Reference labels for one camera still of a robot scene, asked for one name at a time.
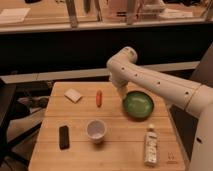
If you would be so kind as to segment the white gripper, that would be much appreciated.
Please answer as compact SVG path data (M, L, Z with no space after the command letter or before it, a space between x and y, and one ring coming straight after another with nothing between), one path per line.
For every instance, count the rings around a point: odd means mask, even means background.
M116 76L115 74L111 73L109 75L109 81L118 89L119 97L124 100L127 96L127 87L126 85L128 82L123 78Z

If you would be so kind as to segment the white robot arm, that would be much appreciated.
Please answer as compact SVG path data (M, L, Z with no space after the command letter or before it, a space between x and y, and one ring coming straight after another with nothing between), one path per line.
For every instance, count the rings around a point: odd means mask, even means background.
M172 102L198 119L188 171L213 171L213 88L136 65L137 53L127 46L107 61L109 80L124 98L132 82Z

